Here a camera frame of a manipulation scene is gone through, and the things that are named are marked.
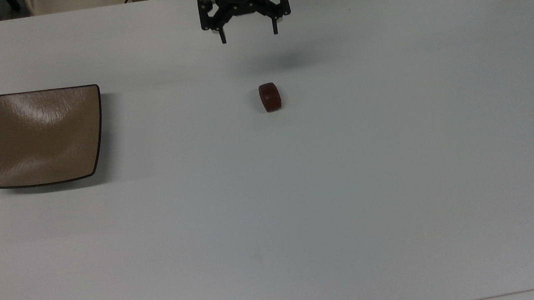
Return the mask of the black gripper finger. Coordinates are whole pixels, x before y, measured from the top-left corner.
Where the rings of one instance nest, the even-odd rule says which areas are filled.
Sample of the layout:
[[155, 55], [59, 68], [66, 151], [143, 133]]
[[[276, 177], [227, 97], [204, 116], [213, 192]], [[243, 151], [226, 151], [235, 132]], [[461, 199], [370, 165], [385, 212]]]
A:
[[257, 0], [255, 1], [256, 12], [268, 17], [272, 22], [272, 31], [274, 35], [278, 34], [278, 23], [281, 18], [291, 13], [289, 0], [279, 0], [273, 2], [272, 0]]
[[221, 43], [226, 44], [227, 38], [224, 33], [224, 26], [230, 21], [231, 14], [230, 7], [222, 7], [217, 9], [213, 16], [210, 16], [206, 9], [200, 10], [201, 25], [204, 31], [212, 30], [216, 34], [219, 34]]

